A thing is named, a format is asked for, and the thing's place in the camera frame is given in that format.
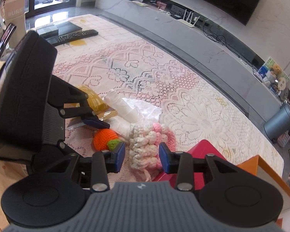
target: marble tv cabinet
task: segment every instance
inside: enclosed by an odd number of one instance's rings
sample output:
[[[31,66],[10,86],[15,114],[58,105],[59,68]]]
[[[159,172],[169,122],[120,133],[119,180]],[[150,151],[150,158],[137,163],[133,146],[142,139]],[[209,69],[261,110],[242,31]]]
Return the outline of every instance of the marble tv cabinet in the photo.
[[[195,58],[234,89],[262,118],[270,119],[281,102],[228,48],[208,39],[152,6],[128,0],[96,0],[95,7],[128,20],[158,35]]]

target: black circular joint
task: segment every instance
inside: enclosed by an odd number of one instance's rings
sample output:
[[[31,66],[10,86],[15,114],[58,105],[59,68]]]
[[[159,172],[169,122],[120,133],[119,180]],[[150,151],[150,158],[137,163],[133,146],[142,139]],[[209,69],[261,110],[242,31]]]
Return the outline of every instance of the black circular joint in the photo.
[[[261,200],[260,193],[250,186],[234,186],[226,190],[226,199],[235,206],[251,207]]]
[[[275,221],[283,206],[274,186],[247,173],[221,174],[200,190],[199,202],[213,218],[241,228]]]
[[[10,186],[1,198],[8,221],[28,228],[63,223],[85,203],[85,191],[63,173],[34,173]]]

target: gray tile floor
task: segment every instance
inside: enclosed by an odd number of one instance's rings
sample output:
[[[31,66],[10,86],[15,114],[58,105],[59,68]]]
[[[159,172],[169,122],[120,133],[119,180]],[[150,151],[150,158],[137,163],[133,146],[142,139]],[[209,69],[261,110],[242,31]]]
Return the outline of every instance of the gray tile floor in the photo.
[[[152,44],[158,46],[163,49],[170,55],[174,56],[176,59],[184,63],[186,66],[194,70],[197,74],[199,74],[203,79],[205,79],[208,83],[210,83],[214,88],[216,88],[220,93],[222,93],[226,98],[228,98],[249,120],[263,133],[263,119],[261,116],[237,93],[233,90],[229,85],[227,85],[222,79],[220,79],[217,75],[212,73],[209,69],[207,69],[203,64],[201,64],[198,60],[192,58],[190,55],[185,53],[183,50],[177,48],[173,44],[167,42],[163,38],[153,34],[146,29],[137,26],[123,18],[117,17],[100,9],[94,7],[71,7],[66,9],[60,9],[56,11],[52,11],[49,13],[44,13],[41,15],[37,15],[35,17],[29,18],[26,20],[27,29],[33,28],[38,23],[47,24],[57,20],[63,20],[65,18],[70,18],[79,15],[85,14],[93,14],[97,16],[101,16],[108,21],[111,21],[115,24],[122,26],[123,28],[135,33],[136,35],[146,39]],[[290,173],[290,157],[288,151],[290,151],[290,142],[287,144],[285,148],[280,148],[277,144],[274,145],[280,155],[283,157],[285,166],[283,171],[283,179],[288,182],[288,176]]]

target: remote control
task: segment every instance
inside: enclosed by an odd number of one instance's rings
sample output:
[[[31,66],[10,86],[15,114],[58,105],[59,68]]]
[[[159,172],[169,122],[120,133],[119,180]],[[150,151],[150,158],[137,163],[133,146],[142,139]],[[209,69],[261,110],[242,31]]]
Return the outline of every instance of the remote control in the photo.
[[[96,36],[98,34],[95,30],[87,30],[82,32],[69,33],[66,35],[56,36],[47,39],[47,41],[53,46],[69,43],[71,41],[79,40],[86,37]]]

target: pink and white crochet item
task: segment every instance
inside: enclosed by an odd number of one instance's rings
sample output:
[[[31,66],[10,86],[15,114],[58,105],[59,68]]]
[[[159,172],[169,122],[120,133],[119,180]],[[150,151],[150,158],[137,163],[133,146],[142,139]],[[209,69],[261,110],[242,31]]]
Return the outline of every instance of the pink and white crochet item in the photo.
[[[159,144],[165,142],[172,152],[176,150],[174,133],[164,124],[154,123],[148,125],[131,124],[129,161],[132,169],[145,173],[146,181],[151,177],[149,169],[161,169],[159,159]]]

